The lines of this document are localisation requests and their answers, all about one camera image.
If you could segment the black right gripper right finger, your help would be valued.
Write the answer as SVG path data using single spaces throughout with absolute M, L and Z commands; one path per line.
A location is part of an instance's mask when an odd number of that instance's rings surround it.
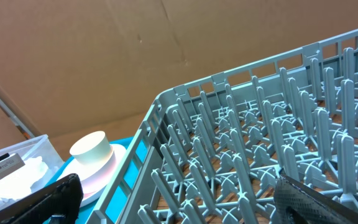
M 358 224 L 357 212 L 287 175 L 277 179 L 273 200 L 281 224 Z

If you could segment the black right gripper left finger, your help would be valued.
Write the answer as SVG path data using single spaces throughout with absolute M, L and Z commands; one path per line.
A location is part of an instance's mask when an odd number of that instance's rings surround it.
M 0 223 L 74 223 L 83 190 L 77 174 L 69 174 L 0 210 Z

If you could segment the white napkin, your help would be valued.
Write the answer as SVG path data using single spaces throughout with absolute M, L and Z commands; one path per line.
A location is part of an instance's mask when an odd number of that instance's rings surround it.
M 29 158 L 25 165 L 0 180 L 0 210 L 36 192 L 33 186 L 43 179 L 48 165 L 41 156 Z

